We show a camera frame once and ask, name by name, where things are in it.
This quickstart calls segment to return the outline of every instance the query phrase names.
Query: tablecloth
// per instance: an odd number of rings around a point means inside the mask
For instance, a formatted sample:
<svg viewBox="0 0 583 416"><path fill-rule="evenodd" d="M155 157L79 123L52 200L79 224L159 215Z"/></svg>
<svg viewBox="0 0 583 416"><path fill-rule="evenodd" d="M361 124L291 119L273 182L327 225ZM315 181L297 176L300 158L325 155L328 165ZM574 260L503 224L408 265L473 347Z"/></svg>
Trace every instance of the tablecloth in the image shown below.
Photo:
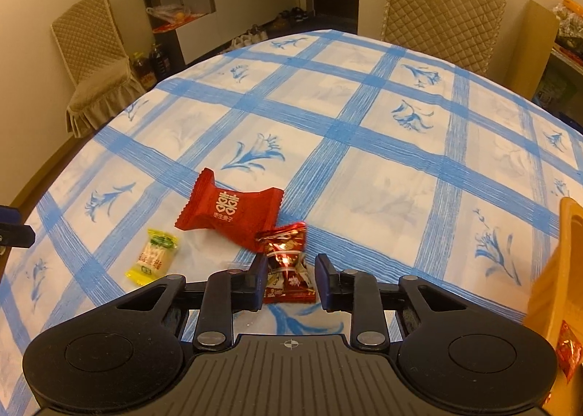
<svg viewBox="0 0 583 416"><path fill-rule="evenodd" d="M176 232L170 269L200 281L251 252L177 231L198 172L280 187L278 224L305 220L307 260L396 282L416 274L520 321L556 246L562 196L583 203L582 137L450 63L337 31L266 41L193 66L118 115L67 166L0 282L0 415L37 408L21 356L39 332L135 285L147 228ZM391 338L398 328L391 316ZM184 339L192 339L192 312ZM319 305L235 316L235 333L349 332Z"/></svg>

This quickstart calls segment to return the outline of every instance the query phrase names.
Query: candy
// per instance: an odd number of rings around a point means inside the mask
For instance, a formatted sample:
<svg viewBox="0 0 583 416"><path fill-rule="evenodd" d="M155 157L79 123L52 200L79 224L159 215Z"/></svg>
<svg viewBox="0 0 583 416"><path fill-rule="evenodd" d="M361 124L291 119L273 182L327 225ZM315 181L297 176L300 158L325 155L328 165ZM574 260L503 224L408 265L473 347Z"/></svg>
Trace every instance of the candy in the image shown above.
<svg viewBox="0 0 583 416"><path fill-rule="evenodd" d="M282 198L283 191L275 187L257 193L216 187L215 174L205 168L174 227L215 229L238 245L260 252L262 246L255 241L255 235L275 226Z"/></svg>
<svg viewBox="0 0 583 416"><path fill-rule="evenodd" d="M264 303L316 302L304 265L305 231L305 223L297 222L257 234L269 265Z"/></svg>
<svg viewBox="0 0 583 416"><path fill-rule="evenodd" d="M559 367L567 377L568 383L575 374L577 366L581 363L583 355L581 353L581 342L579 342L579 339L565 321L561 324L556 352L559 359Z"/></svg>
<svg viewBox="0 0 583 416"><path fill-rule="evenodd" d="M168 272L178 246L178 239L160 230L148 229L150 239L138 261L125 273L135 284L144 286Z"/></svg>

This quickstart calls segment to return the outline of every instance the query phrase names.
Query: candy in red foil wrapper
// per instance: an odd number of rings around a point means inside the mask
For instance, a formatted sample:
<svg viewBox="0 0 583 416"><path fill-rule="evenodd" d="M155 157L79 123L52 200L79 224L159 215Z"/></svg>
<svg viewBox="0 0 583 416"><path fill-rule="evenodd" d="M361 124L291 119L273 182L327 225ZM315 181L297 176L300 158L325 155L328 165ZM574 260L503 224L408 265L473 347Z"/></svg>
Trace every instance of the candy in red foil wrapper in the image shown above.
<svg viewBox="0 0 583 416"><path fill-rule="evenodd" d="M581 363L583 354L581 342L579 342L579 339L565 321L561 324L556 352L559 359L559 367L567 377L568 383Z"/></svg>
<svg viewBox="0 0 583 416"><path fill-rule="evenodd" d="M275 226L282 198L283 191L275 187L257 193L216 187L215 173L205 168L174 227L180 230L215 229L238 245L261 252L263 247L255 241L255 236Z"/></svg>
<svg viewBox="0 0 583 416"><path fill-rule="evenodd" d="M316 302L304 265L305 231L304 222L297 222L257 234L269 264L264 303Z"/></svg>

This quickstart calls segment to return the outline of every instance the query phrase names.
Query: bottle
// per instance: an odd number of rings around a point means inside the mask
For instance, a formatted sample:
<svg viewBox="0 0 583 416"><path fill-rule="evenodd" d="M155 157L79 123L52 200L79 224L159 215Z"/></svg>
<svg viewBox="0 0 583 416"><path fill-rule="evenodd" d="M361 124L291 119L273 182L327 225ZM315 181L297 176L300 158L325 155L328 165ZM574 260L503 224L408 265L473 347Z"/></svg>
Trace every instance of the bottle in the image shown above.
<svg viewBox="0 0 583 416"><path fill-rule="evenodd" d="M156 85L156 75L152 70L150 61L144 56L144 53L133 53L132 66L144 89L149 91Z"/></svg>
<svg viewBox="0 0 583 416"><path fill-rule="evenodd" d="M170 75L170 58L162 50L161 44L153 44L150 51L150 63L154 69L158 82L163 81Z"/></svg>

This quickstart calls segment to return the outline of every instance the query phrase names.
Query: quilted chair cover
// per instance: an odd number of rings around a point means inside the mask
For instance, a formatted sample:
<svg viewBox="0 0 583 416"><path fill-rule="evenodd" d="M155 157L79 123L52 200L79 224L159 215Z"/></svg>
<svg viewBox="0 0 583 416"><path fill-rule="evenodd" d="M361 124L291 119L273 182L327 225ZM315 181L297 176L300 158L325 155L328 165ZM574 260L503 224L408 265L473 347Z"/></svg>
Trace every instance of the quilted chair cover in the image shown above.
<svg viewBox="0 0 583 416"><path fill-rule="evenodd" d="M485 75L506 0L387 0L381 40Z"/></svg>
<svg viewBox="0 0 583 416"><path fill-rule="evenodd" d="M75 93L67 131L84 137L145 93L135 78L109 0L81 0L51 25Z"/></svg>

